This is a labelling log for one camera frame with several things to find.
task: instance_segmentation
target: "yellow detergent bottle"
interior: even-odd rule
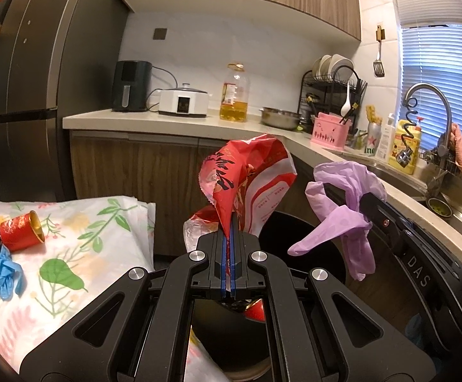
[[[408,127],[408,130],[411,132],[414,138],[413,139],[405,138],[405,140],[408,146],[413,150],[413,154],[411,154],[410,163],[406,166],[406,168],[403,168],[397,163],[397,161],[395,160],[395,157],[397,156],[398,153],[400,153],[400,151],[402,151],[405,148],[404,144],[402,143],[401,137],[402,135],[407,135],[406,131],[402,127],[406,123],[409,123],[409,122],[406,121],[405,119],[401,119],[397,123],[397,128],[395,130],[395,139],[393,140],[392,150],[390,151],[389,164],[395,169],[398,169],[399,171],[402,171],[404,173],[411,175],[413,174],[413,172],[415,172],[415,164],[418,158],[418,147],[420,146],[420,140],[422,139],[422,128],[420,126],[409,126]]]

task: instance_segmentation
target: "window blind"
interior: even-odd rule
[[[419,82],[438,87],[448,98],[452,121],[462,131],[462,0],[397,0],[402,28],[402,93]],[[446,127],[446,111],[437,95],[420,90],[421,147],[432,149]],[[400,118],[406,109],[401,107]]]

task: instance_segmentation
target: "slotted spatula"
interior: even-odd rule
[[[381,61],[381,42],[385,39],[385,30],[378,26],[376,30],[376,40],[378,41],[378,57],[374,61],[374,75],[376,77],[385,77],[385,69],[383,68],[383,62]]]

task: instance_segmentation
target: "stainless steel sink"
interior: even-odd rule
[[[351,156],[345,156],[346,159],[353,160],[355,162],[361,163],[367,167],[369,171],[376,174],[379,179],[382,179],[386,183],[397,188],[399,191],[404,192],[404,194],[410,196],[411,198],[418,201],[421,205],[425,204],[425,190],[420,187],[420,185],[410,182],[410,180],[393,169],[383,166],[382,164],[367,159],[361,159]],[[452,228],[454,228],[458,233],[462,235],[462,213],[453,209],[453,215],[451,218],[442,218],[446,223],[448,223]]]

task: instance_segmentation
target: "stainless steel pot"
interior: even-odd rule
[[[301,114],[265,107],[260,109],[261,123],[274,128],[292,131],[300,124]]]

